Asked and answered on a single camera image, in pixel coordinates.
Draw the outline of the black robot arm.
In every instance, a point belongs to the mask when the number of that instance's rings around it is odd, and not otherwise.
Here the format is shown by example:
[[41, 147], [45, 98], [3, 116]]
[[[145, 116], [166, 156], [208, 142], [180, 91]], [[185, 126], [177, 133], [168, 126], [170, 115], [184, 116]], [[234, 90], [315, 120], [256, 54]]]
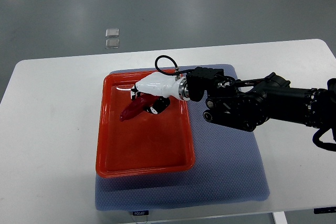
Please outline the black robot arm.
[[335, 133], [335, 79], [326, 89], [290, 87], [290, 81], [274, 72], [261, 79], [239, 80], [222, 69], [196, 67], [167, 73], [157, 70], [135, 83], [131, 98], [140, 93], [199, 102], [207, 96], [204, 119], [213, 124], [252, 132], [269, 119], [317, 128], [313, 143], [335, 151], [335, 143], [320, 140], [327, 131]]

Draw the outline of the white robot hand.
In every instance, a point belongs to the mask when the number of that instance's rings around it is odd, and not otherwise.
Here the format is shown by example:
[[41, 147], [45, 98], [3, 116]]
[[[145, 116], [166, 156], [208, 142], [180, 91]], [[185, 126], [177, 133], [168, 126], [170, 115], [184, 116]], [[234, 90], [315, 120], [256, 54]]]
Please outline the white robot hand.
[[153, 72], [136, 82], [130, 89], [131, 100], [138, 98], [141, 93], [159, 97], [151, 106], [147, 106], [145, 111], [150, 114], [160, 114], [170, 105], [169, 97], [187, 100], [187, 79]]

